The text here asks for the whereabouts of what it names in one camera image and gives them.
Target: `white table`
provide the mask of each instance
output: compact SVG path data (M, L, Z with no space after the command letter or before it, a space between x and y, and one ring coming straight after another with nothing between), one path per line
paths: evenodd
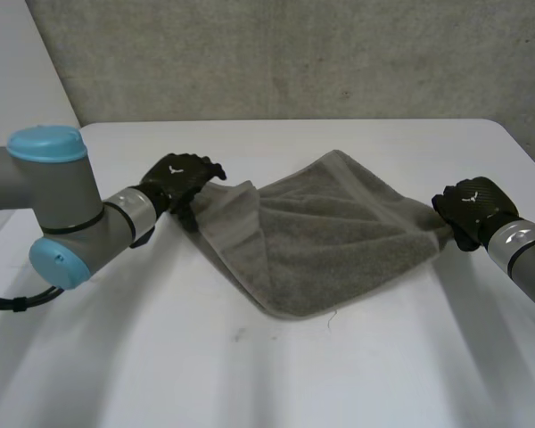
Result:
M484 175L535 221L535 164L486 120L313 120L85 127L103 197L168 152L262 186L332 149L428 203ZM0 295L45 283L31 211L0 232ZM0 427L531 427L535 305L483 251L432 265L332 314L259 313L169 218L88 284L0 314Z

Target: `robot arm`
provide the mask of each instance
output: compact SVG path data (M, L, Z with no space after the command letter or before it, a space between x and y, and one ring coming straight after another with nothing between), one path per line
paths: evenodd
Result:
M0 147L0 210L31 208L44 236L29 250L34 269L53 287L77 287L127 247L151 237L159 216L186 212L218 164L170 154L141 180L102 201L80 133L37 127Z
M485 177L448 186L432 205L452 226L462 251L481 245L535 302L535 224L519 217L511 200Z

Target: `gray towel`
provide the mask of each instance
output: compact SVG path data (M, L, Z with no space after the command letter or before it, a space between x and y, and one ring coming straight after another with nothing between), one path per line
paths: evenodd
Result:
M451 230L343 152L256 189L207 184L193 242L267 313L308 317L435 257Z

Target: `black glove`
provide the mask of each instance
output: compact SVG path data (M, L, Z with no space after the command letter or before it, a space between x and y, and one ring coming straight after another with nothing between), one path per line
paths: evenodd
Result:
M135 186L151 199L157 217L164 211L187 216L190 202L212 178L226 180L222 166L195 154L168 154Z
M462 251L475 251L482 243L487 246L499 227L519 218L514 203L486 177L447 186L443 195L432 198L432 205L452 227Z

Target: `light blue cap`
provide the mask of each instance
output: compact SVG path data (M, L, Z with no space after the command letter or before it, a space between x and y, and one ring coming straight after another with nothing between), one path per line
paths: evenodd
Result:
M8 152L30 162L64 163L87 156L79 131L72 127L34 127L14 132L8 139Z
M69 248L47 238L40 238L29 249L29 261L49 284L71 290L91 277L84 261Z

